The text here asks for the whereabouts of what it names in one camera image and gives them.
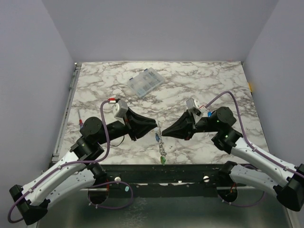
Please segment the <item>green tagged key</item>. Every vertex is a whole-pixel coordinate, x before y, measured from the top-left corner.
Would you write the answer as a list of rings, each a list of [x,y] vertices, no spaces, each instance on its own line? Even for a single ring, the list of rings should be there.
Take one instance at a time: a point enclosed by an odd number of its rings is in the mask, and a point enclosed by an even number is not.
[[[160,161],[161,161],[161,164],[162,165],[165,165],[166,164],[166,158],[164,156],[161,156],[160,157]]]

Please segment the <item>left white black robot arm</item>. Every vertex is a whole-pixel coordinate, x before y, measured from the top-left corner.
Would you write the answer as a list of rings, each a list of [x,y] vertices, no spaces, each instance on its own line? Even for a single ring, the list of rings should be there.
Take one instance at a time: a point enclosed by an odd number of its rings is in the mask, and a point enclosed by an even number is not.
[[[103,110],[101,118],[88,118],[81,137],[57,163],[30,183],[10,188],[14,204],[8,212],[9,223],[32,225],[69,194],[111,184],[100,165],[109,154],[110,142],[125,135],[136,141],[157,127],[154,119],[136,114],[127,105],[116,103],[113,111],[115,122],[106,124]]]

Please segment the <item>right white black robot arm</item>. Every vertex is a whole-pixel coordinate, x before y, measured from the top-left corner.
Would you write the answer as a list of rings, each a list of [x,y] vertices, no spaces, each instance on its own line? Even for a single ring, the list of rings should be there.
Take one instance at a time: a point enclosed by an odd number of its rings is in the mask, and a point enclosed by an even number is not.
[[[241,183],[276,197],[286,208],[299,212],[304,205],[304,166],[281,160],[254,145],[245,135],[233,129],[237,121],[228,107],[220,107],[209,117],[197,119],[198,111],[187,110],[170,127],[162,131],[165,137],[189,140],[195,133],[215,132],[211,139],[221,151],[239,157],[257,170],[227,162],[218,174],[219,182],[228,186]]]

